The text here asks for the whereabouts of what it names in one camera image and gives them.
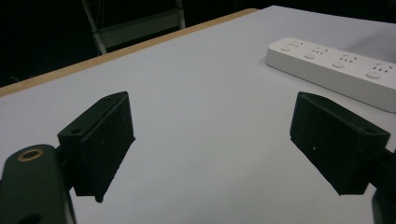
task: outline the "power strip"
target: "power strip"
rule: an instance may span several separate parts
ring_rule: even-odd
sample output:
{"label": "power strip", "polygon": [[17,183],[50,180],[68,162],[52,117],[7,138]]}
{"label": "power strip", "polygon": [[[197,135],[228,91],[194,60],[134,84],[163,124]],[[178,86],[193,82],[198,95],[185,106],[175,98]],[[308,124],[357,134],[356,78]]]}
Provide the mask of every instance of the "power strip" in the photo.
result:
{"label": "power strip", "polygon": [[266,63],[367,105],[396,113],[396,64],[295,38],[268,47]]}

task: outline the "chair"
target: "chair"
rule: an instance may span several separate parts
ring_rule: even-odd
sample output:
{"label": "chair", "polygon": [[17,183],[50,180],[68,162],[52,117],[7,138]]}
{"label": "chair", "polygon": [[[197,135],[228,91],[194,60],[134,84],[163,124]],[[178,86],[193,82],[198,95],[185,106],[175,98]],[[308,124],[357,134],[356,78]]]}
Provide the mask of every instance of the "chair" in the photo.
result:
{"label": "chair", "polygon": [[178,29],[186,27],[183,4],[181,0],[175,0],[175,7],[169,10],[98,29],[90,5],[101,3],[101,1],[104,2],[105,0],[91,0],[89,2],[81,0],[81,3],[90,22],[93,38],[102,54],[107,53],[107,48],[118,44],[174,27],[178,27]]}

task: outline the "dark background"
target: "dark background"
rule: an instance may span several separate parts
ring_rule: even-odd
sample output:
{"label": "dark background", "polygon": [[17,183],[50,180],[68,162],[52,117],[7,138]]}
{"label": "dark background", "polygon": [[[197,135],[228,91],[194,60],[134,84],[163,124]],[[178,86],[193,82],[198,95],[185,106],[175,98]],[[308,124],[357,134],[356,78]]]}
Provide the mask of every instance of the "dark background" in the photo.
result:
{"label": "dark background", "polygon": [[[172,8],[175,4],[174,0],[104,2],[105,16],[94,15],[100,26],[144,17]],[[271,5],[372,21],[396,22],[396,8],[389,6],[388,0],[183,0],[183,5],[187,26],[245,8],[265,8]],[[98,5],[93,4],[92,13],[96,13],[97,9]],[[0,87],[97,55],[91,26],[79,0],[0,1]]]}

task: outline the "white table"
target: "white table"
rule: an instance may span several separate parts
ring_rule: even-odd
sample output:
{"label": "white table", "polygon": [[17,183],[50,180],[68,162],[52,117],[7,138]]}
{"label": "white table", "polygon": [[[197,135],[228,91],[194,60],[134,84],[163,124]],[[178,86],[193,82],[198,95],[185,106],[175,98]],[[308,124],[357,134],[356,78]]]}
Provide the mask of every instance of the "white table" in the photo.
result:
{"label": "white table", "polygon": [[396,25],[268,7],[0,98],[0,163],[46,143],[99,98],[130,93],[136,141],[102,204],[71,195],[78,223],[372,223],[370,186],[338,196],[290,141],[298,91],[392,134],[396,115],[267,66],[291,36],[396,63]]}

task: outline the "chair leg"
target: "chair leg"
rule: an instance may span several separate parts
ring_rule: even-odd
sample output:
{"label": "chair leg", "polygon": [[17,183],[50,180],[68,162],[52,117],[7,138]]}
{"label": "chair leg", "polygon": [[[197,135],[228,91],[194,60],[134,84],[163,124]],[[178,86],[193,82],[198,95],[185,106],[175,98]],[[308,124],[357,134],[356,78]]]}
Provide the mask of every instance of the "chair leg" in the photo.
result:
{"label": "chair leg", "polygon": [[176,0],[176,7],[177,7],[177,22],[178,22],[178,29],[186,28],[186,22],[184,20],[184,9],[182,0]]}
{"label": "chair leg", "polygon": [[91,25],[91,28],[92,28],[93,37],[96,40],[97,47],[99,48],[99,50],[100,50],[100,52],[102,54],[106,54],[107,53],[106,47],[103,44],[101,36],[99,35],[98,28],[96,27],[96,22],[93,19],[90,7],[88,6],[88,3],[87,3],[87,0],[81,0],[81,4],[84,7],[85,14],[88,17],[88,21],[90,22],[90,25]]}

